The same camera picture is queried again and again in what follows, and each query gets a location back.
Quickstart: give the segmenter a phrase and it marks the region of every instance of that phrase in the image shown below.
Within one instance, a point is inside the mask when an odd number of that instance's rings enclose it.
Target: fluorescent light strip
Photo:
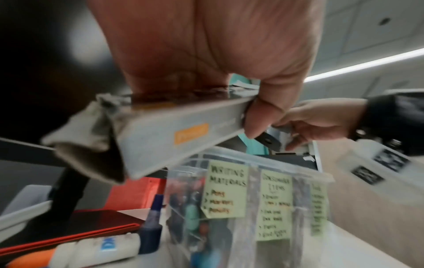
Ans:
[[[385,64],[389,64],[389,63],[394,63],[394,62],[397,62],[397,61],[407,60],[407,59],[411,59],[411,58],[415,58],[415,57],[419,57],[419,56],[423,56],[423,55],[424,55],[424,48],[417,49],[417,50],[409,51],[409,52],[406,52],[406,53],[390,56],[390,57],[387,57],[387,58],[382,58],[382,59],[379,59],[379,60],[373,60],[373,61],[349,66],[349,67],[346,67],[346,68],[342,68],[342,69],[338,69],[338,70],[334,70],[334,71],[330,71],[330,72],[324,72],[324,73],[319,74],[319,75],[312,75],[312,76],[309,76],[305,79],[305,83],[329,78],[329,77],[332,77],[332,76],[342,75],[342,74],[346,74],[346,73],[350,73],[350,72],[356,72],[356,71],[360,71],[360,70],[364,70],[364,69],[369,69],[369,68],[372,68],[372,67],[385,65]]]

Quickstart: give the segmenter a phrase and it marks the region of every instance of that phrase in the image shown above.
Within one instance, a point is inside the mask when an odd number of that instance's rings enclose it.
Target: orange label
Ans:
[[[205,136],[209,131],[209,124],[201,124],[191,128],[179,130],[174,135],[174,145],[179,145],[202,136]]]

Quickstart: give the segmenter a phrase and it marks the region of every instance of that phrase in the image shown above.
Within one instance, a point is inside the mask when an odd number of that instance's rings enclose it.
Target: table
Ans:
[[[133,209],[121,212],[136,218],[146,219],[148,211],[149,209]],[[164,217],[161,217],[161,222],[164,225]],[[166,235],[167,232],[164,231],[162,241],[166,239]],[[139,255],[130,260],[104,266],[107,268],[173,267],[172,258],[165,243],[162,243],[155,253]],[[408,268],[408,266],[329,223],[322,259],[318,268]]]

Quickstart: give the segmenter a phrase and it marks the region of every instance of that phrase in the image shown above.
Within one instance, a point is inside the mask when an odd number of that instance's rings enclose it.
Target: yellow sticky note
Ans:
[[[310,200],[312,209],[311,235],[324,233],[327,223],[327,187],[319,183],[310,184]]]
[[[292,237],[292,177],[262,170],[261,200],[256,220],[256,241]]]
[[[201,204],[206,217],[210,219],[244,217],[248,176],[248,166],[211,160]]]

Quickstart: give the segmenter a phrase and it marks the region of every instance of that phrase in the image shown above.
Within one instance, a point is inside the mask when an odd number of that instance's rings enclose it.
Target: plastic storage bin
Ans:
[[[218,161],[247,167],[246,211],[243,217],[209,218],[202,209],[210,163]],[[261,173],[291,177],[292,204],[282,206],[290,228],[289,238],[257,241],[259,211],[263,211]],[[167,244],[175,268],[299,268],[317,267],[323,235],[311,225],[316,211],[311,206],[312,184],[323,189],[331,175],[300,166],[213,147],[169,168],[166,194]],[[326,205],[326,194],[321,196]]]

